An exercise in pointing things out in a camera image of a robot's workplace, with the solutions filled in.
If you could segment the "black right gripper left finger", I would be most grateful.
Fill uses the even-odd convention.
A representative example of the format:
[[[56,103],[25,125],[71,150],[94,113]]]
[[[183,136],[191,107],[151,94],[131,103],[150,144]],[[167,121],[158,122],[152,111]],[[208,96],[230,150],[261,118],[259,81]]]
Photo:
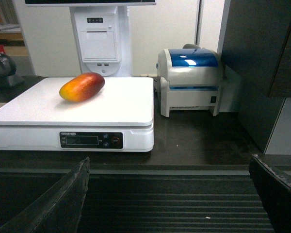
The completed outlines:
[[[0,233],[75,233],[90,174],[86,157],[27,208],[0,227]]]

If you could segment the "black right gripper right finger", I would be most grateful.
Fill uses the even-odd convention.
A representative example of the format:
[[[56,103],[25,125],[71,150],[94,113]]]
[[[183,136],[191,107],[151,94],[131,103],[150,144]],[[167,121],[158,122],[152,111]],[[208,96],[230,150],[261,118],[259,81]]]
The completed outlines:
[[[249,173],[274,231],[291,233],[291,176],[257,155],[251,157]]]

